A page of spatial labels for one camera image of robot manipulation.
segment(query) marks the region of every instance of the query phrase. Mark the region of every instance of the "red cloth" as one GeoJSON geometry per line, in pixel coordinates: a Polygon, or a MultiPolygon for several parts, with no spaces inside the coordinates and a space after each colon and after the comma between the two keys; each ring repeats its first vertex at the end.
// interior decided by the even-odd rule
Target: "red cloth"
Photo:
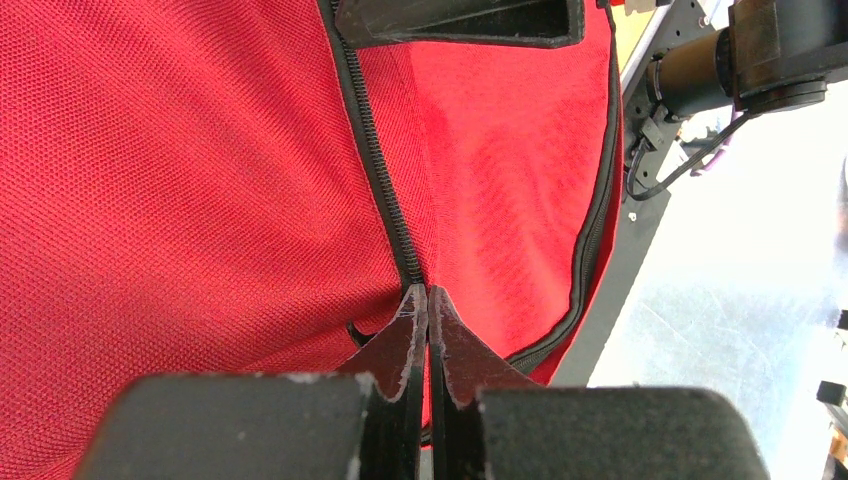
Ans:
{"type": "MultiPolygon", "coordinates": [[[[586,6],[562,50],[360,54],[427,281],[501,355],[569,307],[609,93],[586,6]]],[[[314,0],[7,0],[0,108],[0,478],[69,476],[134,378],[331,370],[397,307],[314,0]]]]}

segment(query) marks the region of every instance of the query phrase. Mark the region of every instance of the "black strip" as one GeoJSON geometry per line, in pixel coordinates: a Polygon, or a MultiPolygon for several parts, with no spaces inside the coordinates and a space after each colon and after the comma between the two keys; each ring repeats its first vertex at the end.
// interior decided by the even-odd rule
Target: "black strip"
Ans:
{"type": "Polygon", "coordinates": [[[598,253],[605,233],[604,226],[606,225],[606,216],[612,194],[616,145],[621,128],[621,85],[615,47],[615,23],[612,18],[612,9],[609,6],[606,7],[606,12],[610,23],[612,37],[610,48],[612,50],[610,52],[607,128],[604,132],[604,145],[601,151],[598,176],[595,180],[596,193],[592,198],[589,212],[574,248],[573,282],[568,312],[551,333],[507,359],[512,366],[524,374],[530,374],[535,370],[560,343],[568,338],[568,335],[577,326],[578,321],[585,313],[586,304],[589,302],[589,285],[597,270],[598,253]]]}
{"type": "Polygon", "coordinates": [[[392,254],[400,276],[401,295],[410,285],[424,283],[424,275],[418,262],[418,255],[409,236],[409,229],[403,212],[398,204],[395,189],[392,186],[386,159],[380,149],[377,138],[377,128],[374,124],[374,113],[368,102],[368,91],[365,87],[365,77],[356,51],[348,47],[336,30],[334,12],[338,9],[339,0],[318,0],[327,37],[333,50],[339,83],[344,96],[345,108],[353,127],[356,147],[365,167],[374,201],[386,227],[386,234],[392,247],[392,254]]]}

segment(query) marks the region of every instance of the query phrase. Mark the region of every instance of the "reflective surface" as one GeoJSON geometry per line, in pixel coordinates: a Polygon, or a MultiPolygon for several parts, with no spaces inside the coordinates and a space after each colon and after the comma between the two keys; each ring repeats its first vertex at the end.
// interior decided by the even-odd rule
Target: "reflective surface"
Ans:
{"type": "Polygon", "coordinates": [[[815,390],[848,307],[846,107],[837,86],[823,105],[752,120],[721,164],[673,186],[590,382],[724,394],[774,478],[821,478],[829,445],[815,390]]]}

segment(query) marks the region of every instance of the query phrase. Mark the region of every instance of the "zipper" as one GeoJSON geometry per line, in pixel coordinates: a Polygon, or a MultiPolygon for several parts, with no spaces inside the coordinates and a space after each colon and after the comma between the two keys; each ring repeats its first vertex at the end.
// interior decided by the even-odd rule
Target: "zipper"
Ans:
{"type": "Polygon", "coordinates": [[[575,282],[572,284],[571,289],[570,304],[572,307],[569,308],[565,317],[554,327],[554,330],[550,334],[539,342],[536,342],[536,344],[525,348],[507,359],[510,365],[525,375],[529,375],[535,370],[551,352],[562,344],[574,331],[580,319],[583,318],[586,304],[589,300],[587,298],[589,295],[589,285],[592,281],[592,275],[598,266],[598,254],[603,243],[604,227],[606,225],[607,211],[609,210],[610,197],[612,195],[612,181],[615,173],[613,162],[615,161],[616,143],[618,142],[619,130],[621,128],[621,86],[618,80],[618,59],[615,54],[615,28],[612,23],[612,12],[609,7],[606,10],[607,17],[610,20],[610,27],[612,28],[608,124],[613,124],[614,128],[608,129],[607,136],[604,138],[604,151],[601,157],[596,187],[596,190],[600,190],[600,195],[596,195],[592,201],[592,206],[587,215],[587,227],[584,227],[583,230],[586,232],[585,237],[583,236],[583,232],[581,232],[582,241],[578,240],[577,247],[575,248],[575,253],[579,252],[580,256],[575,256],[575,259],[578,261],[575,271],[575,282]]]}
{"type": "Polygon", "coordinates": [[[409,228],[403,217],[397,200],[386,158],[380,148],[377,137],[377,127],[374,122],[374,112],[368,101],[368,89],[365,86],[365,76],[356,51],[341,37],[335,26],[335,13],[340,0],[319,0],[319,8],[324,19],[327,36],[333,50],[336,70],[339,75],[342,95],[345,101],[348,117],[353,128],[359,156],[362,158],[365,174],[371,186],[377,209],[382,217],[392,254],[397,265],[401,283],[401,296],[410,285],[424,283],[424,275],[418,255],[409,235],[409,228]]]}

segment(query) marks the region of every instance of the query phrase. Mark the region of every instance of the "black cable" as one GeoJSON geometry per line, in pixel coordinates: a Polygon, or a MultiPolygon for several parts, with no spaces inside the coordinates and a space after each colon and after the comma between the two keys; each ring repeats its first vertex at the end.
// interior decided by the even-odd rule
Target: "black cable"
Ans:
{"type": "Polygon", "coordinates": [[[627,172],[627,180],[624,182],[624,187],[627,191],[627,194],[630,195],[633,200],[636,200],[637,202],[644,202],[649,198],[655,197],[660,192],[667,189],[668,186],[674,183],[675,180],[677,180],[683,174],[691,170],[692,167],[694,167],[695,164],[703,160],[704,157],[714,152],[718,147],[720,147],[724,143],[725,140],[727,140],[728,137],[733,135],[736,130],[739,130],[739,128],[744,125],[745,122],[752,118],[754,118],[754,116],[749,114],[748,112],[743,113],[740,117],[730,122],[730,125],[728,125],[727,128],[722,130],[721,133],[716,135],[715,138],[713,138],[713,140],[708,145],[698,150],[694,155],[689,157],[689,160],[686,160],[683,165],[671,172],[669,176],[665,177],[663,181],[645,190],[644,192],[636,193],[636,172],[639,170],[639,164],[642,162],[642,158],[648,152],[648,142],[643,138],[635,149],[636,151],[633,154],[633,160],[630,162],[630,171],[627,172]]]}

